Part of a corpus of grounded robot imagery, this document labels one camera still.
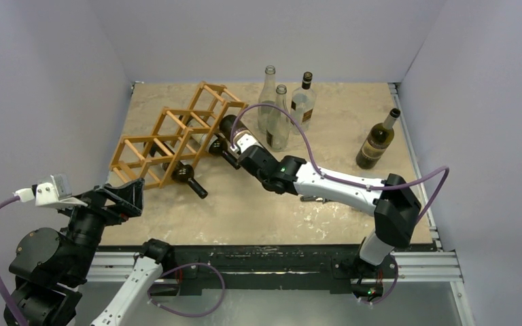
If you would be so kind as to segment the olive green wine bottle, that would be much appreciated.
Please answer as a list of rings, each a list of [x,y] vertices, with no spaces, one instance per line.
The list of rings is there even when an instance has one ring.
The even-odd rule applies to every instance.
[[[235,137],[239,137],[242,134],[252,134],[251,130],[241,121],[236,122],[235,115],[226,115],[221,119],[219,129],[228,141],[232,141]]]

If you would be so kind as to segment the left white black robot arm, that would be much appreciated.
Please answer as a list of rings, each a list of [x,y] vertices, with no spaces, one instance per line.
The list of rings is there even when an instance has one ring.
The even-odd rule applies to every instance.
[[[142,214],[144,187],[138,178],[73,195],[64,174],[32,186],[37,207],[55,209],[69,221],[59,230],[29,232],[9,266],[16,284],[12,300],[27,325],[67,325],[76,316],[82,297],[76,287],[86,283],[105,228]]]

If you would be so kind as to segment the dark labelled wine bottle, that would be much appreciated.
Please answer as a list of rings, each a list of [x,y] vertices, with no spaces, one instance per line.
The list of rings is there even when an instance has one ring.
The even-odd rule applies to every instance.
[[[239,165],[238,160],[229,152],[227,140],[219,137],[212,139],[208,145],[207,151],[213,156],[222,157],[235,170],[240,169],[241,166]]]

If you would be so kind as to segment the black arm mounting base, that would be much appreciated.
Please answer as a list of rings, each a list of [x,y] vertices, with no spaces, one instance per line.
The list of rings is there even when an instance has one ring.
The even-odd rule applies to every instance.
[[[357,244],[171,245],[149,240],[135,256],[156,259],[165,276],[155,294],[201,295],[206,289],[308,290],[355,294],[377,300],[383,280],[394,280],[397,263],[387,255],[379,267],[357,267]]]

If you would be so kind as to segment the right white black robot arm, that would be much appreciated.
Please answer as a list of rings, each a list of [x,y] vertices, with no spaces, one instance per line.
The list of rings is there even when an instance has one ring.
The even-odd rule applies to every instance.
[[[372,216],[374,230],[365,237],[354,259],[355,269],[362,276],[378,271],[393,249],[410,245],[421,203],[405,187],[401,176],[390,174],[386,179],[373,179],[372,187],[366,189],[341,183],[343,177],[353,179],[343,173],[334,173],[327,179],[302,158],[285,156],[277,160],[261,145],[231,148],[238,155],[238,163],[269,192],[323,198]]]

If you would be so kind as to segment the clear liquor bottle black cap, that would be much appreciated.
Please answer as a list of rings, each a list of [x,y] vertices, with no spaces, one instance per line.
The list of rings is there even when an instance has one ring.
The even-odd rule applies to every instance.
[[[301,86],[295,89],[292,93],[290,105],[291,115],[294,120],[299,123],[304,132],[309,129],[311,116],[317,98],[314,89],[311,88],[312,80],[312,72],[304,72]]]

